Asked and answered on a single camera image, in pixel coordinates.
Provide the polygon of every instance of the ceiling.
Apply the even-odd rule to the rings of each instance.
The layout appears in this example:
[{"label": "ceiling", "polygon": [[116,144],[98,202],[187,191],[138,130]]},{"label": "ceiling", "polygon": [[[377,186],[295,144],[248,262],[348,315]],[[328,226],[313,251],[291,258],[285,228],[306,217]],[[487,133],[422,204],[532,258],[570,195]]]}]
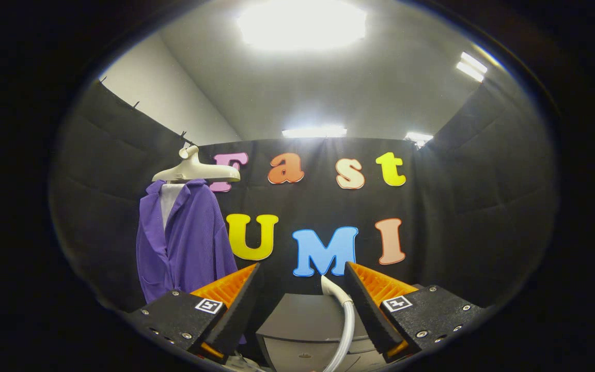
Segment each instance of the ceiling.
[{"label": "ceiling", "polygon": [[479,86],[456,70],[461,52],[484,61],[472,42],[420,8],[348,0],[367,12],[364,39],[337,49],[280,52],[243,42],[236,18],[257,2],[208,2],[161,31],[243,140],[328,123],[343,124],[347,137],[434,134]]}]

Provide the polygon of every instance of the fluorescent light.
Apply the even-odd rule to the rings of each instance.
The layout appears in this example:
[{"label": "fluorescent light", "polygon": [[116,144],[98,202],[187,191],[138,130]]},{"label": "fluorescent light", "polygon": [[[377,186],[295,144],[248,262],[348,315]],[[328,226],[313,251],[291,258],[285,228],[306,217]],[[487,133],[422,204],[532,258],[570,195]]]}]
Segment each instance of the fluorescent light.
[{"label": "fluorescent light", "polygon": [[481,75],[481,73],[479,73],[477,70],[474,70],[472,66],[464,62],[458,62],[456,68],[458,68],[458,70],[463,71],[464,73],[467,73],[467,75],[472,76],[474,80],[477,80],[479,83],[483,81],[483,75]]},{"label": "fluorescent light", "polygon": [[433,139],[433,136],[431,136],[430,134],[423,134],[423,133],[415,133],[415,132],[408,132],[408,134],[405,135],[406,139],[409,139],[411,141],[431,141]]},{"label": "fluorescent light", "polygon": [[467,62],[468,64],[472,65],[473,68],[479,70],[479,72],[481,72],[482,74],[486,73],[486,71],[488,71],[488,68],[484,65],[481,64],[481,62],[477,61],[476,59],[472,58],[472,56],[470,56],[469,54],[463,52],[463,54],[461,54],[461,59],[465,62]]},{"label": "fluorescent light", "polygon": [[337,125],[325,125],[323,127],[307,127],[299,129],[285,129],[281,134],[287,138],[306,138],[306,137],[343,137],[347,129]]},{"label": "fluorescent light", "polygon": [[425,145],[428,141],[431,141],[433,139],[433,136],[431,136],[430,134],[408,132],[408,134],[405,135],[405,139],[415,142],[418,148],[422,148],[423,145]]},{"label": "fluorescent light", "polygon": [[326,49],[364,38],[366,12],[337,0],[273,0],[243,12],[238,25],[260,49]]}]

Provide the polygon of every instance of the white wall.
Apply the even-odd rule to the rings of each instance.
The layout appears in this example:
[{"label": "white wall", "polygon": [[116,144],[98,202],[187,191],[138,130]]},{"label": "white wall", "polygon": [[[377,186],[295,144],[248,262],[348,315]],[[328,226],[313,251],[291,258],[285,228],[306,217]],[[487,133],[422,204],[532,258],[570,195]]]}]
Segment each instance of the white wall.
[{"label": "white wall", "polygon": [[203,95],[158,33],[149,36],[101,74],[102,84],[126,103],[198,145],[240,141]]}]

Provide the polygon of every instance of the blue letter m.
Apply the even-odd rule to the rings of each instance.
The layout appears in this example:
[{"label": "blue letter m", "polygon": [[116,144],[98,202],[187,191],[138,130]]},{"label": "blue letter m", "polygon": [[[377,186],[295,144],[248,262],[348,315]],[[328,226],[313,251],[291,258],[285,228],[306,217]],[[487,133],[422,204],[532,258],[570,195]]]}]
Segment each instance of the blue letter m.
[{"label": "blue letter m", "polygon": [[321,275],[325,275],[335,259],[337,263],[332,269],[333,275],[343,275],[347,261],[355,262],[355,236],[356,227],[338,228],[327,248],[318,238],[313,230],[298,230],[293,233],[293,239],[297,240],[297,269],[293,275],[297,277],[310,277],[314,269],[309,266],[309,260]]}]

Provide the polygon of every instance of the white plastic hanger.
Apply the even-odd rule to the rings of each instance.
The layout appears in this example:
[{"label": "white plastic hanger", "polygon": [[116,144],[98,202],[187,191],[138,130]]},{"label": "white plastic hanger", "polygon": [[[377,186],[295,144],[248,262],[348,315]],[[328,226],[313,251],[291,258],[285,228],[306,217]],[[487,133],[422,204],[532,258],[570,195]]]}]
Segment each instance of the white plastic hanger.
[{"label": "white plastic hanger", "polygon": [[208,179],[210,181],[240,181],[240,172],[229,165],[208,165],[199,162],[199,148],[190,146],[181,148],[178,155],[184,160],[179,165],[159,172],[152,181],[161,179],[167,182],[183,183],[191,179]]}]

